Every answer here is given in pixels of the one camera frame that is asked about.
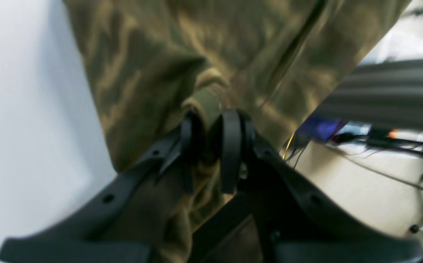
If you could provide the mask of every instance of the camouflage pants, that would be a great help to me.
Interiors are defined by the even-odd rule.
[[[275,148],[394,25],[409,0],[65,0],[112,163],[123,171],[193,109],[241,108]],[[216,168],[160,251],[183,263],[222,205]]]

